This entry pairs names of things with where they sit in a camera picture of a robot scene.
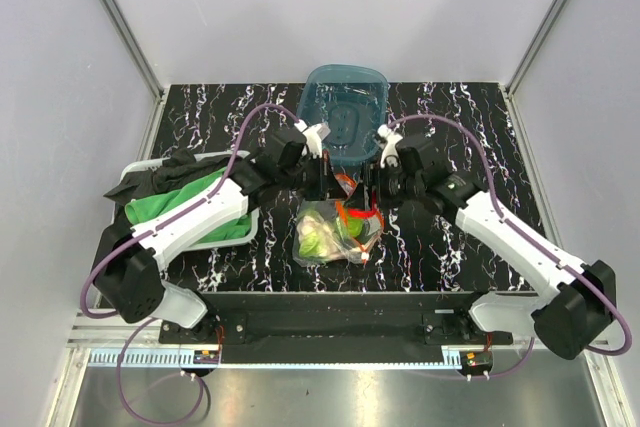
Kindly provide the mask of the clear zip top bag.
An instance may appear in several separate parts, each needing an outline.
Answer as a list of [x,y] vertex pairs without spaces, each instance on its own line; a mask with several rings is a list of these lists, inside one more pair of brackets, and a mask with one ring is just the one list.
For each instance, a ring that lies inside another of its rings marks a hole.
[[[304,215],[322,217],[330,224],[333,235],[337,243],[339,252],[328,260],[304,259],[299,256],[299,240],[297,234],[297,224]],[[346,217],[358,217],[365,220],[365,228],[357,238],[345,238],[341,235],[340,221]],[[370,211],[357,211],[345,207],[340,200],[326,201],[303,201],[297,213],[295,221],[295,237],[292,255],[294,260],[301,266],[325,265],[330,262],[345,260],[354,264],[366,264],[371,251],[380,239],[384,230],[384,218],[380,211],[373,209]]]

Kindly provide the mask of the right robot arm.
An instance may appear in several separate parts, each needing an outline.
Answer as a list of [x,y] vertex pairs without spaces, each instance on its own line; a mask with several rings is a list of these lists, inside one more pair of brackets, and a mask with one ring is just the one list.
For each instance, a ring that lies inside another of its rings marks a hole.
[[492,198],[467,171],[451,171],[432,142],[404,137],[387,126],[377,131],[381,154],[362,169],[348,206],[363,213],[419,202],[432,215],[489,247],[518,272],[531,296],[480,293],[454,318],[466,343],[488,333],[537,337],[557,356],[572,360],[614,320],[616,277],[598,260],[588,264],[555,246]]

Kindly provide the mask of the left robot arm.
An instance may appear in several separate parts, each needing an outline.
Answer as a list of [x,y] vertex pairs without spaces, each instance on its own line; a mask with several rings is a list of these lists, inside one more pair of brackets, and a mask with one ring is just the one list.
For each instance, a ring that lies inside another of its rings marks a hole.
[[168,213],[134,226],[109,226],[99,245],[92,283],[116,314],[132,324],[146,318],[180,326],[196,343],[215,333],[216,319],[195,291],[168,283],[161,273],[211,231],[271,202],[282,191],[308,201],[343,200],[323,146],[330,129],[299,121],[272,134],[264,148],[231,154],[223,176]]

